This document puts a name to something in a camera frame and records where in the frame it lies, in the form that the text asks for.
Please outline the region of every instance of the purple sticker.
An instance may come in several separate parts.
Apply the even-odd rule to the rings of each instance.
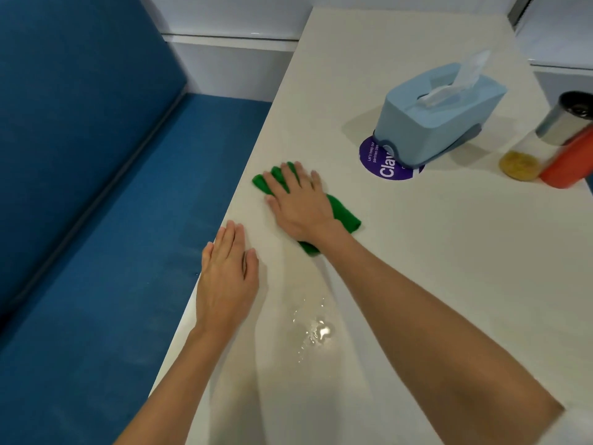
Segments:
[[[424,165],[416,170],[402,167],[372,136],[360,144],[358,156],[368,171],[386,180],[408,180],[424,170]]]

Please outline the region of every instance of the yellow contents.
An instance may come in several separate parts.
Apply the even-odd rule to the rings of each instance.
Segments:
[[[513,150],[502,156],[498,165],[507,176],[519,181],[532,181],[543,170],[537,158]]]

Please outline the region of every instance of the white sleeve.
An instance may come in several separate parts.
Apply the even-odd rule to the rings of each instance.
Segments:
[[[593,445],[593,414],[567,409],[537,445]]]

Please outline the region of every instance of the green microfiber cloth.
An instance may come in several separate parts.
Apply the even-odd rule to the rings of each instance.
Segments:
[[[295,169],[294,164],[288,163],[288,167],[295,174],[296,178],[299,179],[298,175],[297,175],[297,170]],[[282,175],[282,171],[280,170],[280,168],[274,167],[274,168],[272,168],[270,173],[276,179],[276,181],[278,181],[284,187],[284,189],[290,193],[290,190],[288,190],[288,186],[286,186],[286,181],[284,180],[284,176]],[[262,192],[267,193],[268,195],[274,195],[271,192],[270,188],[267,186],[266,180],[263,179],[263,175],[256,175],[252,179],[252,182]],[[340,201],[336,197],[327,195],[327,199],[330,200],[331,209],[333,211],[334,218],[339,220],[340,222],[342,222],[342,225],[344,225],[345,229],[348,232],[352,233],[352,232],[356,231],[358,228],[360,228],[360,225],[362,224],[362,222],[358,218],[356,218],[352,214],[352,212],[347,210],[344,207],[344,205],[342,203],[340,203]],[[316,256],[317,254],[319,254],[319,250],[317,248],[315,248],[313,245],[311,245],[310,243],[307,243],[307,242],[299,242],[299,243],[301,244],[302,249],[305,250],[305,252],[309,256]]]

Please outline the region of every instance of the tissue box holder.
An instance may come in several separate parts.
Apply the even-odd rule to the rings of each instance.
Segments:
[[[418,98],[452,84],[461,65],[429,70],[389,91],[373,134],[376,142],[408,168],[419,168],[475,138],[507,88],[485,75],[440,104],[426,107]]]

